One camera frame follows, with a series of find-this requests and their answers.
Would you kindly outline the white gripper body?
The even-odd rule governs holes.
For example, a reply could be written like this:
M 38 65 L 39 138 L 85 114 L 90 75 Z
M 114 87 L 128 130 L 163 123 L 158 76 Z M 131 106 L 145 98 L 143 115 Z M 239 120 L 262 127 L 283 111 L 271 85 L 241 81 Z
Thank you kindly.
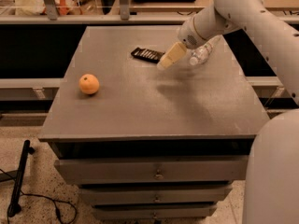
M 178 39 L 187 49 L 197 49 L 203 44 L 203 40 L 193 29 L 192 24 L 186 21 L 178 31 Z

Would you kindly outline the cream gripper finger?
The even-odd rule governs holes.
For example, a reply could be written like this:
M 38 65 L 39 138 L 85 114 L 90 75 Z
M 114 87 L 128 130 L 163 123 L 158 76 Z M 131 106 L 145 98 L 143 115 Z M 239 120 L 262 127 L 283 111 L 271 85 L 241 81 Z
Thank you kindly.
M 157 67 L 165 70 L 186 55 L 187 48 L 181 42 L 176 42 L 160 59 Z

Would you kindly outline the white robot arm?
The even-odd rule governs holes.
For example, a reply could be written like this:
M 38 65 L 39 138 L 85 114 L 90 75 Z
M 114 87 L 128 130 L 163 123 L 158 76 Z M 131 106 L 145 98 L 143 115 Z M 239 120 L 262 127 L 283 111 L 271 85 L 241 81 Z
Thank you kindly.
M 215 35 L 241 29 L 299 104 L 299 36 L 261 0 L 213 0 L 185 21 L 177 42 L 158 62 L 166 69 Z M 270 119 L 252 144 L 243 224 L 299 224 L 299 109 Z

